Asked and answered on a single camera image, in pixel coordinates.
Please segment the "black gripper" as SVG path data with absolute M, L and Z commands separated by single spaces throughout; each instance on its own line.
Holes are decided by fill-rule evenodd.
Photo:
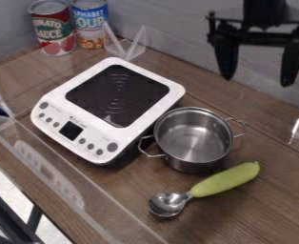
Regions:
M 212 11 L 205 18 L 222 77 L 234 75 L 238 45 L 285 45 L 280 82 L 290 86 L 299 74 L 299 9 L 285 0 L 242 0 L 241 7 Z

